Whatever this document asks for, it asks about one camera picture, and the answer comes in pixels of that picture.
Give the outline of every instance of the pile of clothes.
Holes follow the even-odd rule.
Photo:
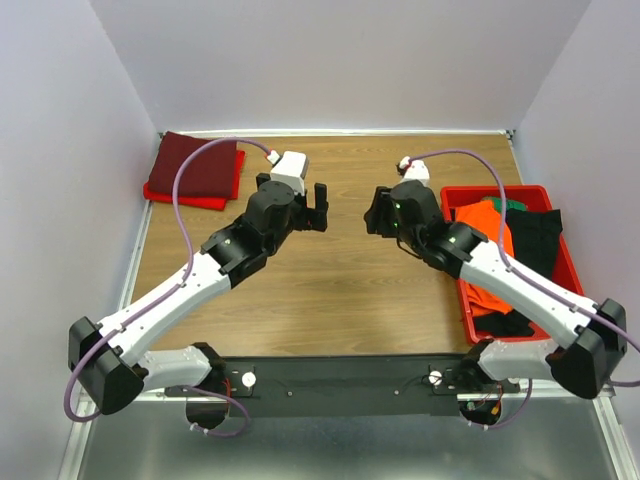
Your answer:
[[[144,198],[171,203],[173,181],[189,155],[210,140],[167,132],[158,156],[142,187]],[[224,142],[198,155],[185,170],[178,188],[178,203],[192,207],[224,210],[227,200],[238,198],[240,172],[245,152],[235,142]]]
[[[497,242],[500,209],[500,198],[485,197],[478,203],[456,208],[455,220],[474,227]],[[560,210],[530,212],[523,203],[507,201],[505,251],[548,279],[553,275],[561,232]],[[477,332],[494,337],[530,337],[534,334],[529,319],[495,295],[468,283],[466,292]]]

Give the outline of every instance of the gray floor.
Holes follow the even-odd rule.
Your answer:
[[[256,419],[218,440],[190,432],[183,412],[181,402],[136,401],[100,418],[79,478],[615,478],[593,404],[578,398],[534,398],[513,425],[489,432],[425,415]]]

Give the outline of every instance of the wooden table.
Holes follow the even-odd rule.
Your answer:
[[[287,137],[263,139],[282,152],[305,152],[307,187],[329,189],[326,233],[293,232],[267,267],[202,306],[155,349],[206,341],[222,355],[314,355],[447,352],[468,349],[455,285],[445,274],[401,252],[391,239],[367,235],[362,216],[376,186],[395,185],[405,155],[468,148],[487,158],[507,184],[520,179],[504,136]],[[247,147],[240,198],[224,212],[182,207],[195,248],[244,212],[268,172],[262,153]],[[492,178],[471,157],[428,161],[431,187],[487,185]],[[154,204],[134,299],[186,261],[170,205]]]

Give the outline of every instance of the orange cloth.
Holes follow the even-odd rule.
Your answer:
[[[467,225],[484,233],[489,240],[498,243],[500,233],[500,214],[493,207],[491,200],[483,200],[482,202],[466,205],[456,208],[456,222],[466,223]],[[504,249],[513,257],[513,241],[511,240],[511,231],[505,225],[504,228]],[[513,307],[505,303],[495,295],[487,292],[485,289],[476,287],[465,282],[467,297],[469,298],[469,306],[471,314],[474,317],[487,315],[493,312],[509,313]]]

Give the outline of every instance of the wall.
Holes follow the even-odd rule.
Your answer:
[[[0,478],[57,478],[67,330],[115,308],[155,129],[85,0],[0,2]]]
[[[525,181],[547,187],[586,292],[625,305],[640,337],[640,4],[594,0],[516,133]],[[614,378],[637,379],[630,352]],[[616,406],[640,458],[640,390],[618,389]]]
[[[588,0],[91,0],[159,130],[515,127]]]

